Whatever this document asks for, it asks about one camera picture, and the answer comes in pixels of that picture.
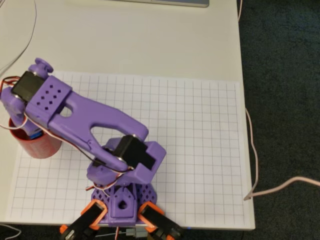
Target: red cup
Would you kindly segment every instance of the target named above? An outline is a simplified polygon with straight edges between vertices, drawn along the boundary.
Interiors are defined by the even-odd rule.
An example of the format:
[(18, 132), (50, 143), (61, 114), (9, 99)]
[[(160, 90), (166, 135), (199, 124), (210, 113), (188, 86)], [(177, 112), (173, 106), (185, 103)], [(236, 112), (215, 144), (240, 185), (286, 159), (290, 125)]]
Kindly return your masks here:
[[(15, 127), (12, 120), (9, 120), (9, 126)], [(10, 130), (12, 136), (17, 139), (23, 149), (35, 159), (46, 159), (54, 155), (61, 146), (61, 141), (56, 139), (47, 133), (43, 133), (42, 136), (29, 139), (29, 136), (22, 129)]]

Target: laptop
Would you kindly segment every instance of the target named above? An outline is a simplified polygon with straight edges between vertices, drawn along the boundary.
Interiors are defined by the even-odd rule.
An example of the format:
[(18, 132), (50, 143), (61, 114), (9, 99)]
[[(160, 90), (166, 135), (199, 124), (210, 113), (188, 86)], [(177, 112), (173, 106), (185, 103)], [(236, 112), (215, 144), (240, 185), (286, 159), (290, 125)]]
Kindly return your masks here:
[(209, 6), (209, 0), (118, 0), (127, 2), (139, 2), (149, 4), (169, 4), (179, 6), (201, 7), (206, 8)]

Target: gray carpet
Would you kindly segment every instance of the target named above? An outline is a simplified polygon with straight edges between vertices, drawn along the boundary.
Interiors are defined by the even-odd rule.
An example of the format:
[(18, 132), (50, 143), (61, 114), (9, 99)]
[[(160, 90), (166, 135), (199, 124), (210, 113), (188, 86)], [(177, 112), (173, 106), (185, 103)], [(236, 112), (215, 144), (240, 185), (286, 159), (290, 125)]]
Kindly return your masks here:
[[(246, 107), (260, 158), (256, 190), (296, 175), (320, 180), (320, 1), (244, 0), (240, 39)], [(255, 198), (256, 230), (243, 240), (320, 239), (319, 200), (320, 188), (299, 182)], [(58, 239), (56, 226), (19, 227), (20, 240)], [(240, 240), (242, 233), (189, 230), (184, 239)], [(10, 234), (0, 228), (1, 240)]]

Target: purple arm link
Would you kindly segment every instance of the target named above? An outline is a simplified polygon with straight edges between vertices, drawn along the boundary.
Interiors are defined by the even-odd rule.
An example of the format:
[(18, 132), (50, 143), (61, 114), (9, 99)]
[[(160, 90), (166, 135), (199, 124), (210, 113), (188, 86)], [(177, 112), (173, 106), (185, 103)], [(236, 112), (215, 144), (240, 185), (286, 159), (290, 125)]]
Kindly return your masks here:
[[(60, 115), (71, 109), (71, 116)], [(49, 76), (27, 104), (30, 118), (62, 138), (80, 146), (118, 171), (127, 170), (127, 164), (105, 151), (91, 133), (93, 127), (116, 129), (125, 135), (135, 135), (144, 141), (148, 129), (124, 112), (82, 97), (54, 76)]]

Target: white grid sheet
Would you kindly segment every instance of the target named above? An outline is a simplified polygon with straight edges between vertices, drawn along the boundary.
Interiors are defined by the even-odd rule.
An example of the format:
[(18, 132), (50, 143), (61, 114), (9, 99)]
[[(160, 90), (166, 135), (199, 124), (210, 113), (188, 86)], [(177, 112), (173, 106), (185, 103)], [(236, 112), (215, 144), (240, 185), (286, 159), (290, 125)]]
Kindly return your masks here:
[[(80, 95), (140, 121), (149, 129), (147, 141), (166, 149), (152, 180), (166, 216), (187, 228), (254, 228), (252, 202), (243, 201), (250, 169), (238, 83), (58, 71), (55, 76)], [(102, 145), (121, 136), (105, 128), (92, 132)], [(90, 202), (89, 163), (67, 144), (48, 159), (32, 158), (19, 147), (6, 220), (73, 222)]]

